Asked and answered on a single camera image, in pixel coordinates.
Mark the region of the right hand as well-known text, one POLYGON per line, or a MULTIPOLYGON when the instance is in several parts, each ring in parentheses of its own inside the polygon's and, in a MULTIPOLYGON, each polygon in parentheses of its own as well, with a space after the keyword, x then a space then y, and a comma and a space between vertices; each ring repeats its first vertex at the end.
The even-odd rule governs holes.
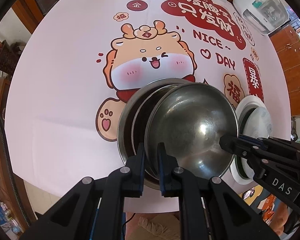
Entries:
POLYGON ((270 227, 280 239, 290 239, 292 235, 283 232, 290 213, 291 209, 285 203, 280 202, 271 220, 270 227))

